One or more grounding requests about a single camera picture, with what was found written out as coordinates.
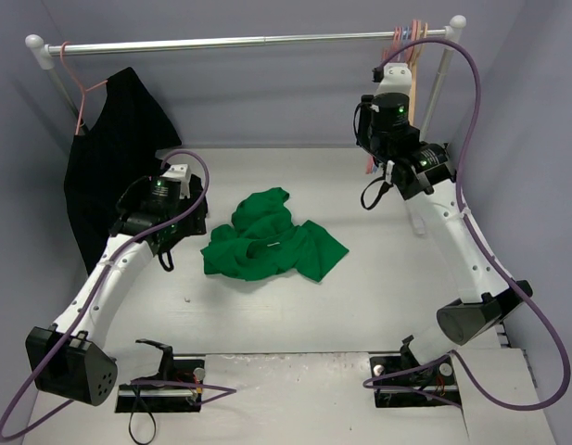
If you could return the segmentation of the green t shirt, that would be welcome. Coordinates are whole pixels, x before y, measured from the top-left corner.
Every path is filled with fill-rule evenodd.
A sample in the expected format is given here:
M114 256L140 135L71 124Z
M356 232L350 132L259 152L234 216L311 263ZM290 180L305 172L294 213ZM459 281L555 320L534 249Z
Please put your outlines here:
M288 200L274 187L241 201L201 250L204 274L253 282L294 270L321 282L349 249L313 221L294 223Z

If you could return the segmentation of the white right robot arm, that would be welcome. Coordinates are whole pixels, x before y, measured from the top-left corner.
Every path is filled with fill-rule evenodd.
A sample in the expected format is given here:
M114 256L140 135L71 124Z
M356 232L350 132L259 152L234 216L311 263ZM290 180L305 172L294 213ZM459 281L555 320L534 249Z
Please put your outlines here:
M456 198L456 172L445 146L421 141L408 121L409 97L403 93L363 95L354 111L356 144L382 173L375 179L380 195L395 188L409 210L423 221L451 269L458 298L438 309L436 322L405 340L401 375L419 382L432 361L465 345L518 308L528 281L511 288L481 252L485 241L477 225L465 221L467 207Z

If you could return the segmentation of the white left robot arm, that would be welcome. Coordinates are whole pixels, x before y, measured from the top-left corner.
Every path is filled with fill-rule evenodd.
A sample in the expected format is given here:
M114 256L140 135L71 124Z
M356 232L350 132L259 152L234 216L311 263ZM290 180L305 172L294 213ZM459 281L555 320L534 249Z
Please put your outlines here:
M112 321L135 280L154 259L169 256L183 238L206 232L201 179L185 166L133 182L116 204L118 218L105 249L71 305L47 328L35 327L25 346L32 380L42 392L93 406L117 385L141 377L167 387L172 362L151 340L108 350Z

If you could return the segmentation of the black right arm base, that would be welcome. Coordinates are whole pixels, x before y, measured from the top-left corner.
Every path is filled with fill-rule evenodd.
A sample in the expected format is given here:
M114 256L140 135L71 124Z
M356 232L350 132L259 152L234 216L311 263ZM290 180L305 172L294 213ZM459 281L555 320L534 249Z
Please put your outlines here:
M449 355L420 365L410 352L413 336L406 337L396 354L369 358L371 376L362 385L373 391L375 407L462 408L454 368Z

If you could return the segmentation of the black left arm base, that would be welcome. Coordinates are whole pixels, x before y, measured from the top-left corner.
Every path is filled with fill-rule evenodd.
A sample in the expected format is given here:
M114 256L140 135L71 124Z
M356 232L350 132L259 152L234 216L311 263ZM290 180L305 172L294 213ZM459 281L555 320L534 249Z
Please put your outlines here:
M173 347L139 338L137 345L160 352L155 371L140 376L144 385L119 385L115 413L199 413L202 388L185 388L178 383L202 384L206 375L202 356L176 355Z

